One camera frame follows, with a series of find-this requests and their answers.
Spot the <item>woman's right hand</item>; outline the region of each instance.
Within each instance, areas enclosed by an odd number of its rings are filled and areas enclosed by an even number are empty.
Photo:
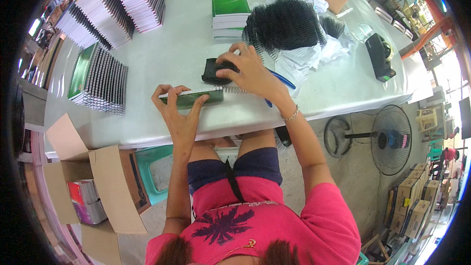
[[[240,51],[239,55],[234,53],[236,50]],[[265,68],[252,45],[247,46],[244,42],[232,44],[228,52],[218,57],[216,63],[223,61],[232,62],[240,72],[223,68],[216,72],[217,77],[231,79],[243,90],[271,101],[278,108],[286,99],[291,99],[286,86]]]

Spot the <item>person in red shirt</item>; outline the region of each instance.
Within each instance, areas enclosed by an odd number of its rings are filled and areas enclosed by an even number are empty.
[[[448,137],[446,139],[452,139],[455,138],[455,136],[460,132],[460,127],[456,127],[453,133],[448,134]]]
[[[263,66],[255,48],[243,42],[233,44],[216,62],[222,61],[232,62],[240,72],[221,69],[218,77],[231,79],[279,109],[302,168],[305,207],[297,215],[284,204],[273,129],[244,134],[232,169],[212,145],[195,143],[201,106],[209,96],[199,97],[184,116],[177,112],[176,100],[190,89],[159,85],[152,101],[171,134],[174,162],[165,226],[149,241],[145,264],[355,264],[361,247],[355,219],[286,86]],[[169,94],[167,104],[158,98],[163,93]]]
[[[459,158],[460,158],[460,151],[455,150],[454,148],[448,148],[448,147],[445,148],[445,150],[442,151],[440,155],[439,164],[436,167],[432,168],[432,170],[430,170],[430,174],[443,168],[444,166],[443,162],[445,162],[445,166],[448,166],[450,161],[452,161],[453,159],[455,159],[456,161]]]

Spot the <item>blue pen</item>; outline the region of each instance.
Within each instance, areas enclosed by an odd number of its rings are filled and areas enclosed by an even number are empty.
[[[285,85],[287,85],[288,87],[290,87],[291,89],[296,89],[296,86],[294,84],[292,84],[290,82],[290,80],[286,79],[285,77],[281,76],[280,74],[278,73],[275,73],[274,71],[270,70],[267,68],[267,70],[270,71],[270,73],[272,73],[275,77],[277,77],[281,82],[283,82]],[[268,99],[265,100],[265,102],[268,104],[268,106],[270,108],[273,108],[273,104],[271,103],[271,101],[269,101]]]
[[[277,77],[281,82],[283,82],[285,85],[287,85],[288,87],[290,87],[291,89],[296,89],[296,86],[294,84],[292,84],[290,82],[290,80],[286,79],[285,77],[281,76],[280,74],[270,70],[270,69],[267,69],[270,71],[270,73],[272,73],[275,77]]]

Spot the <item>woman's left hand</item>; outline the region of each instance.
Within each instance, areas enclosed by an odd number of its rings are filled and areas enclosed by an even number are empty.
[[[158,85],[152,95],[152,102],[162,114],[173,141],[174,159],[189,159],[195,143],[196,129],[200,119],[200,111],[209,95],[205,94],[195,101],[188,115],[177,111],[177,96],[183,91],[191,90],[183,85],[172,87],[170,84]],[[168,93],[167,104],[159,99],[159,95]]]

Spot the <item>red notebook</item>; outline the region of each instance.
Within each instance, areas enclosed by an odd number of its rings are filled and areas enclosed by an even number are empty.
[[[72,199],[72,202],[83,205],[84,202],[79,182],[67,182],[67,186],[69,187],[70,198]]]

